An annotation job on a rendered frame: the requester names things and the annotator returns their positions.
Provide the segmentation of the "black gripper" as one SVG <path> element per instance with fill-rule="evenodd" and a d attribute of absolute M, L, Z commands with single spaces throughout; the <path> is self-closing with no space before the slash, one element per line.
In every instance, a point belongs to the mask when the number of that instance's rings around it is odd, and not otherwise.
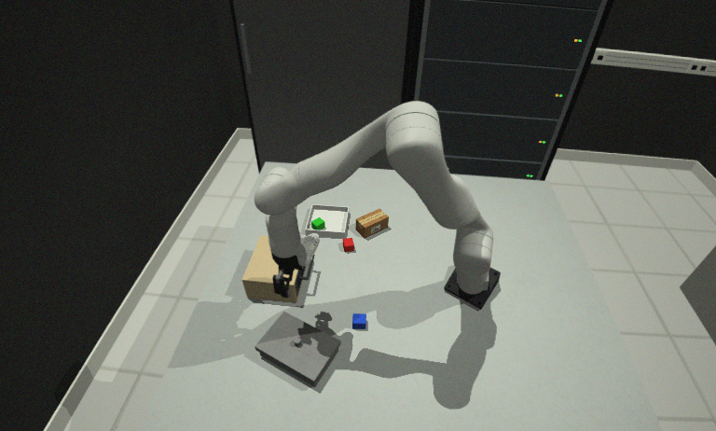
<path fill-rule="evenodd" d="M 271 253 L 272 254 L 272 253 Z M 289 282 L 292 281 L 294 270 L 303 271 L 303 267 L 298 265 L 296 255 L 292 257 L 282 258 L 276 257 L 272 254 L 273 260 L 279 265 L 278 275 L 273 275 L 274 292 L 282 295 L 284 298 L 290 298 Z M 284 274 L 289 275 L 289 278 L 283 277 Z M 286 282 L 286 285 L 284 283 Z M 286 293 L 285 293 L 286 288 Z"/>

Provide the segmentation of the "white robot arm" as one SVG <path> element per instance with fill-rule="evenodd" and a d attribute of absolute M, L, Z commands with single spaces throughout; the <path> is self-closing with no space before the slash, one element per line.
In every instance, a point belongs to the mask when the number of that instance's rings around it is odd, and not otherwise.
<path fill-rule="evenodd" d="M 391 166 L 417 192 L 435 221 L 457 230 L 453 261 L 460 289 L 467 294 L 488 290 L 492 229 L 466 184 L 450 174 L 438 114 L 420 101 L 396 106 L 290 172 L 277 167 L 266 174 L 255 192 L 255 206 L 266 214 L 271 253 L 282 258 L 296 255 L 300 266 L 308 266 L 320 238 L 317 233 L 301 238 L 297 206 L 337 187 L 384 148 Z"/>

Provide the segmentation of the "brown cardboard box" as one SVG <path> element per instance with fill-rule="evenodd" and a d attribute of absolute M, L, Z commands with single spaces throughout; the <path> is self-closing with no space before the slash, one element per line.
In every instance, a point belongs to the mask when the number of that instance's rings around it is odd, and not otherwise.
<path fill-rule="evenodd" d="M 381 230 L 387 229 L 389 217 L 380 209 L 356 218 L 356 230 L 367 238 Z"/>

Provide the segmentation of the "green block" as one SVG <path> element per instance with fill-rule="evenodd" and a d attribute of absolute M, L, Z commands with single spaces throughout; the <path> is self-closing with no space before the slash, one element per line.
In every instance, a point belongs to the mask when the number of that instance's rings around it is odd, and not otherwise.
<path fill-rule="evenodd" d="M 311 221 L 311 227 L 316 230 L 321 230 L 325 228 L 325 224 L 324 221 L 320 217 L 318 217 L 317 219 Z"/>

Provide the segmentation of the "blue block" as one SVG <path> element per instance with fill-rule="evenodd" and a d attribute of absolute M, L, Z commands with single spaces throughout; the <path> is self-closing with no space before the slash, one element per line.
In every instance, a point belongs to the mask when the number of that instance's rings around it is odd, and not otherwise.
<path fill-rule="evenodd" d="M 352 328 L 365 329 L 366 314 L 354 313 L 352 316 Z"/>

